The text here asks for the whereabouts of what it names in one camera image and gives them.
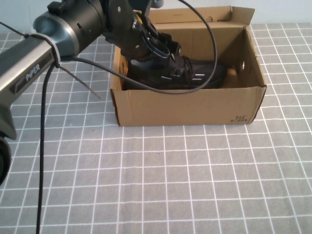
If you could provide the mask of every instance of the box lid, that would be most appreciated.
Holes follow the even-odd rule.
[[[254,15],[254,9],[234,6],[203,7],[196,10],[207,22],[236,22],[245,26],[250,24]],[[153,24],[201,22],[194,14],[190,8],[164,9],[151,11],[149,18]]]

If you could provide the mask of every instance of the black wire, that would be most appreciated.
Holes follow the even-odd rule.
[[[107,68],[107,67],[104,67],[96,62],[93,62],[93,61],[90,61],[90,60],[87,60],[87,59],[84,59],[84,58],[69,58],[69,57],[65,57],[65,58],[62,58],[61,60],[62,61],[78,61],[78,62],[83,62],[83,63],[87,63],[87,64],[90,64],[92,66],[95,66],[95,67],[98,67],[104,71],[107,71],[123,80],[126,80],[132,84],[136,84],[138,86],[140,86],[141,88],[143,89],[147,89],[147,90],[150,90],[150,91],[153,91],[153,92],[156,92],[156,93],[160,93],[160,94],[170,94],[170,95],[182,95],[182,94],[190,94],[190,93],[194,93],[196,91],[199,91],[201,89],[204,89],[207,84],[211,81],[211,79],[213,78],[214,74],[215,74],[215,69],[216,69],[216,66],[217,66],[217,49],[216,49],[216,41],[215,41],[215,37],[214,37],[214,34],[210,28],[210,26],[208,25],[208,23],[206,22],[206,20],[202,17],[202,15],[195,9],[193,8],[191,5],[189,5],[187,2],[185,2],[184,0],[178,0],[179,2],[187,5],[192,11],[194,11],[198,16],[199,18],[203,21],[203,23],[206,25],[210,35],[211,35],[211,38],[212,38],[212,41],[213,41],[213,47],[214,47],[214,68],[213,68],[213,71],[212,73],[210,74],[210,76],[208,77],[208,79],[200,86],[198,86],[197,88],[194,88],[194,89],[191,89],[191,90],[187,90],[185,92],[170,92],[170,91],[163,91],[163,90],[160,90],[160,89],[155,89],[155,88],[152,88],[148,85],[145,85],[145,84],[142,84],[138,81],[135,81],[133,79],[130,79],[124,75],[121,75],[119,74],[118,72],[115,72],[114,70],[110,69],[110,68]]]
[[[29,37],[29,34],[21,33],[21,32],[19,32],[18,30],[15,30],[14,28],[11,28],[9,25],[7,25],[7,24],[5,24],[5,23],[0,22],[0,24],[3,25],[4,27],[10,29],[11,31],[13,31],[13,32],[15,32],[15,33],[17,33],[17,34],[19,34],[19,35],[22,36],[22,37],[25,37],[25,38],[28,38],[28,37]]]
[[[208,25],[208,23],[206,22],[206,20],[203,18],[203,16],[195,9],[193,8],[190,4],[188,4],[186,1],[184,0],[178,0],[179,2],[183,3],[184,5],[188,6],[192,11],[194,11],[198,17],[203,21],[203,23],[206,25],[207,29],[208,29],[208,32],[210,33],[211,35],[211,39],[212,39],[212,42],[213,42],[213,49],[214,49],[214,68],[213,68],[213,72],[211,73],[211,75],[209,76],[209,78],[205,81],[204,84],[198,86],[197,88],[195,89],[192,89],[192,90],[188,90],[186,92],[181,92],[181,93],[174,93],[174,92],[166,92],[166,91],[163,91],[163,90],[159,90],[159,89],[155,89],[155,88],[152,88],[152,87],[149,87],[147,85],[144,85],[144,84],[141,84],[135,80],[132,80],[126,76],[123,76],[121,74],[118,74],[117,72],[109,69],[109,68],[106,68],[104,66],[101,66],[100,64],[97,64],[93,61],[89,61],[89,60],[86,60],[86,59],[83,59],[83,58],[62,58],[62,61],[79,61],[79,62],[84,62],[84,63],[87,63],[87,64],[90,64],[92,66],[95,66],[95,67],[98,67],[100,69],[103,69],[117,77],[120,77],[124,80],[127,80],[131,83],[134,83],[134,84],[137,84],[139,86],[141,86],[142,88],[145,88],[147,90],[150,90],[150,91],[154,91],[154,92],[157,92],[157,93],[161,93],[161,94],[171,94],[171,95],[181,95],[181,94],[190,94],[190,93],[194,93],[200,89],[203,89],[206,87],[206,85],[210,82],[210,80],[212,79],[214,73],[215,73],[215,69],[216,69],[216,66],[217,66],[217,48],[216,48],[216,41],[215,41],[215,37],[214,37],[214,34],[210,28],[210,26]],[[7,24],[5,23],[2,23],[0,22],[1,25],[3,25],[4,27],[7,27],[8,29],[12,30],[13,32],[21,35],[22,37],[29,37],[28,34],[23,34],[17,30],[15,30],[14,28],[8,26]],[[51,73],[52,73],[52,70],[56,67],[56,64],[53,63],[51,65],[51,67],[49,68],[46,76],[45,76],[45,79],[44,79],[44,83],[43,83],[43,88],[42,88],[42,99],[41,99],[41,120],[40,120],[40,170],[39,170],[39,198],[38,198],[38,212],[37,212],[37,225],[36,225],[36,234],[40,234],[40,221],[41,221],[41,210],[42,210],[42,195],[43,195],[43,172],[44,172],[44,122],[45,122],[45,102],[46,102],[46,92],[47,92],[47,85],[48,85],[48,81],[49,81],[49,78],[51,76]]]
[[[37,226],[36,234],[40,234],[40,220],[41,220],[41,209],[42,209],[42,194],[43,194],[43,171],[44,171],[44,121],[45,121],[45,100],[47,93],[47,86],[49,78],[53,69],[55,68],[55,63],[49,68],[47,75],[44,78],[42,97],[41,97],[41,119],[40,119],[40,170],[39,170],[39,197],[38,197],[38,211],[37,211]]]

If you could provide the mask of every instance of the shoe lace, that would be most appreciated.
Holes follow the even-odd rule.
[[[189,57],[182,56],[182,58],[184,61],[184,70],[185,70],[184,76],[189,85],[189,88],[192,89],[192,80],[193,80],[193,75],[194,75],[193,64]]]

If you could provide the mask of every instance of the cardboard box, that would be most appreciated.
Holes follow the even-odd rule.
[[[209,22],[218,60],[229,69],[220,89],[200,90],[187,95],[163,95],[148,90],[123,90],[113,76],[110,93],[120,126],[203,125],[252,123],[266,92],[248,25],[254,9],[241,7],[198,8]],[[205,25],[190,9],[151,11],[155,27],[173,36],[182,55],[213,60],[213,46]],[[127,63],[116,47],[114,70],[126,75]]]

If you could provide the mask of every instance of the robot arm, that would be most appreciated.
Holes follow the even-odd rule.
[[[179,45],[160,34],[148,19],[163,0],[63,0],[52,2],[34,22],[42,38],[29,36],[0,54],[0,184],[10,165],[5,137],[16,139],[10,105],[60,57],[74,57],[97,37],[121,48],[129,59],[167,59]]]

